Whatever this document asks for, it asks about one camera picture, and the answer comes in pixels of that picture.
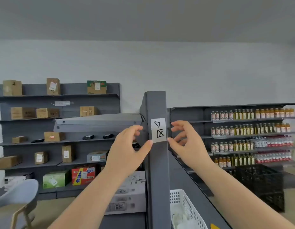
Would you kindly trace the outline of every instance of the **brown cardboard box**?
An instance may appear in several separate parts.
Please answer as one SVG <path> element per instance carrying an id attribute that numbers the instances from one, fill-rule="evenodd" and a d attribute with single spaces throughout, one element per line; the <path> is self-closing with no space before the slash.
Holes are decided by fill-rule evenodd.
<path id="1" fill-rule="evenodd" d="M 64 132 L 45 132 L 44 137 L 45 141 L 61 141 L 66 138 Z"/>
<path id="2" fill-rule="evenodd" d="M 60 110 L 58 108 L 38 108 L 36 116 L 37 118 L 59 117 Z"/>
<path id="3" fill-rule="evenodd" d="M 62 146 L 63 162 L 72 162 L 74 160 L 74 151 L 71 145 Z"/>
<path id="4" fill-rule="evenodd" d="M 80 116 L 81 117 L 94 116 L 94 115 L 98 115 L 98 114 L 99 114 L 99 110 L 96 107 L 93 107 L 93 106 L 80 107 Z"/>
<path id="5" fill-rule="evenodd" d="M 3 81 L 3 95 L 4 96 L 22 96 L 22 84 L 17 80 Z"/>
<path id="6" fill-rule="evenodd" d="M 44 164 L 48 162 L 48 154 L 46 152 L 35 153 L 35 165 Z"/>
<path id="7" fill-rule="evenodd" d="M 88 94 L 106 94 L 107 83 L 103 80 L 87 80 Z"/>
<path id="8" fill-rule="evenodd" d="M 27 140 L 28 140 L 28 138 L 26 136 L 12 137 L 12 144 L 19 144 L 19 143 L 25 142 Z"/>
<path id="9" fill-rule="evenodd" d="M 61 84 L 57 78 L 47 78 L 47 95 L 60 95 Z"/>
<path id="10" fill-rule="evenodd" d="M 35 108 L 13 107 L 11 108 L 11 119 L 30 119 L 36 118 Z"/>
<path id="11" fill-rule="evenodd" d="M 0 169 L 8 169 L 12 166 L 18 165 L 21 163 L 22 157 L 21 156 L 8 156 L 0 158 Z"/>

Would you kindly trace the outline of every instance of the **black plastic crate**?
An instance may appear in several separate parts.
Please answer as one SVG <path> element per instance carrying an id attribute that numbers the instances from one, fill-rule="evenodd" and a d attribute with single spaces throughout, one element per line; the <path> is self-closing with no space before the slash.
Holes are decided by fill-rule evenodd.
<path id="1" fill-rule="evenodd" d="M 268 206 L 270 206 L 276 212 L 285 212 L 284 192 L 263 194 L 260 196 L 260 199 L 263 200 Z"/>
<path id="2" fill-rule="evenodd" d="M 265 165 L 237 166 L 235 177 L 258 197 L 283 192 L 283 174 Z"/>

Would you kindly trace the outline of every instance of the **white wall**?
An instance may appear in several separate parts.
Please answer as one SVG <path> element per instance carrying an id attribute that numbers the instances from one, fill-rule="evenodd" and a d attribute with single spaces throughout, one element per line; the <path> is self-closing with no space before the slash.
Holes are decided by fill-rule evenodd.
<path id="1" fill-rule="evenodd" d="M 167 107 L 295 102 L 294 56 L 275 44 L 0 41 L 0 84 L 119 82 L 122 112 L 157 90 Z"/>

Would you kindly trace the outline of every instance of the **chair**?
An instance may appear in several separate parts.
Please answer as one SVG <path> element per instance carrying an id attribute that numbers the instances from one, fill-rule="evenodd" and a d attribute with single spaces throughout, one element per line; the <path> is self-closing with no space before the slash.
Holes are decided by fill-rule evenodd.
<path id="1" fill-rule="evenodd" d="M 36 207 L 37 191 L 38 181 L 27 179 L 0 196 L 0 207 L 9 204 L 25 204 L 14 214 L 2 217 L 0 229 L 23 229 L 25 226 L 32 229 L 31 222 L 35 216 L 29 216 L 29 213 Z"/>

